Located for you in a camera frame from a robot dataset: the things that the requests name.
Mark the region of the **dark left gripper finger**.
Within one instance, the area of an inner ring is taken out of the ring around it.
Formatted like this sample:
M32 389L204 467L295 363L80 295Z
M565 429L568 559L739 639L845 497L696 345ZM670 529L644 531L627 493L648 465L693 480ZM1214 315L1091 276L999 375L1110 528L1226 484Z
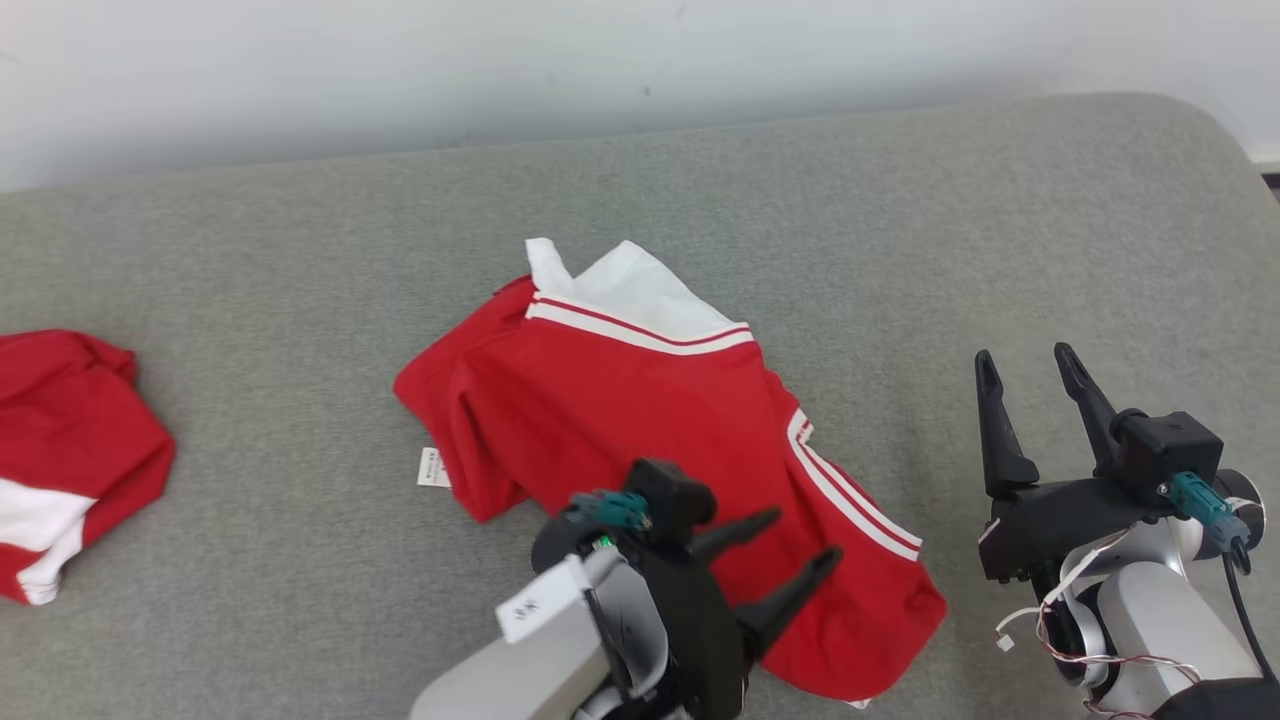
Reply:
M797 575L764 598L735 609L746 661L762 661L768 655L842 559L842 548L827 547L808 560Z
M687 547L699 562L714 562L726 551L753 542L782 515L781 509L765 509L748 518L713 528L696 536Z

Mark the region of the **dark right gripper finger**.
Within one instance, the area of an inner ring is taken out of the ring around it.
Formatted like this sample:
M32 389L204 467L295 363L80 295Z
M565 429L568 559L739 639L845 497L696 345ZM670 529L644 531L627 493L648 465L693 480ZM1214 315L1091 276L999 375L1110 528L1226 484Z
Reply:
M986 493L991 498L1015 498L1041 480L1038 466L1028 459L1004 405L1005 386L988 350L975 355L975 392Z
M1057 363L1062 387L1076 405L1083 427L1085 428L1091 452L1094 459L1092 475L1103 477L1112 465L1117 447L1117 441L1111 434L1111 424L1116 416L1116 411L1071 345L1057 342L1053 346L1053 357Z

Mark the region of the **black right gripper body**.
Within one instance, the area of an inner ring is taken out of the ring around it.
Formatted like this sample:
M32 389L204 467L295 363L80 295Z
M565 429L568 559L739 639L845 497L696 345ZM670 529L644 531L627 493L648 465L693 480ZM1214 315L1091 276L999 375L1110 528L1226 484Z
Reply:
M980 565L988 580L1009 582L1130 525L1176 514L1169 498L1135 500L1111 478L1028 486L992 501L978 541Z

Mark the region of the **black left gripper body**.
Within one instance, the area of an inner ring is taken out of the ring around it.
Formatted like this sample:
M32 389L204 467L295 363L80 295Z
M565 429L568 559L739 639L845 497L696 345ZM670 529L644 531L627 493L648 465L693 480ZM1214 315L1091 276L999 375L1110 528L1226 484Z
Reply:
M645 580L668 660L653 691L628 720L737 720L742 711L745 648L724 594L708 566L682 548L627 542L625 557Z

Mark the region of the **red Bulls 23 jersey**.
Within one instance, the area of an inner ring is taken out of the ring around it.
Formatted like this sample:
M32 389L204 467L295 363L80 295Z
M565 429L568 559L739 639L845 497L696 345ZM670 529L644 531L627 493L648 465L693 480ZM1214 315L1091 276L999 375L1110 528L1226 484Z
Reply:
M781 519L713 571L730 601L760 598L826 546L844 550L764 660L796 688L863 702L888 691L945 619L922 541L810 445L799 400L750 327L622 242L572 275L550 240L396 378L425 425L454 498L489 521L527 498L547 511L620 489L641 457L708 484L718 518Z

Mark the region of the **red shorts with white stripe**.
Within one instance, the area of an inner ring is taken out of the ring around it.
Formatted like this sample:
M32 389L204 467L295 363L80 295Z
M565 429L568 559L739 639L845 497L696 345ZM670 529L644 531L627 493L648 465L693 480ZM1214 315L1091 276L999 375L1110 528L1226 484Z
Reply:
M90 334L0 336L0 597L51 602L72 559L163 496L177 443L137 375Z

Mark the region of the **grey fabric mat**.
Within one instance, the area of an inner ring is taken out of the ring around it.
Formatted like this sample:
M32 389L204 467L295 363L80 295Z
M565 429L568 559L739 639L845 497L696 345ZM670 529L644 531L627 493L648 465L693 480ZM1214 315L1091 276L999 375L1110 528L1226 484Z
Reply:
M948 616L859 710L756 671L744 720L1079 720L984 579L973 357L1044 479L1091 470L1052 348L1119 409L1183 410L1260 488L1242 580L1280 665L1280 202L1171 97L922 111L201 170L0 195L0 334L136 352L165 495L0 600L0 720L404 720L497 637L544 514L417 486L401 368L556 241L639 243L746 322L815 447L923 538Z

